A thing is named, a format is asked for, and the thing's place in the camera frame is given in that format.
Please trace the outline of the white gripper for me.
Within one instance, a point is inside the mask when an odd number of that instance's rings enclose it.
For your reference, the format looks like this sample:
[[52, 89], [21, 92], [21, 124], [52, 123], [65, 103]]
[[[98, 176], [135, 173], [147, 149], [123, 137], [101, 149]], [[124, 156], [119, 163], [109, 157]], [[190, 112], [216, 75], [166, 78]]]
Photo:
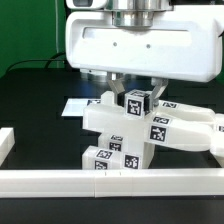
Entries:
[[208, 82], [220, 73], [221, 34], [220, 9], [157, 13], [147, 29], [118, 28], [109, 12], [74, 12], [66, 24], [66, 56], [75, 68], [108, 71], [117, 105], [125, 93], [121, 73], [159, 77], [151, 79], [154, 109], [168, 85], [165, 78]]

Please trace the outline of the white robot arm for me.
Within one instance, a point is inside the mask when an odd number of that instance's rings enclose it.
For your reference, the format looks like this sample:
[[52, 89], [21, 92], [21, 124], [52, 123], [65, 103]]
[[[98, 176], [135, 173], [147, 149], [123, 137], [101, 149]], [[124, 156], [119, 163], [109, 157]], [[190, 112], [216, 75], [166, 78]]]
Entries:
[[222, 69], [224, 5], [171, 0], [66, 0], [66, 57], [73, 68], [152, 79], [148, 104], [169, 79], [208, 82]]

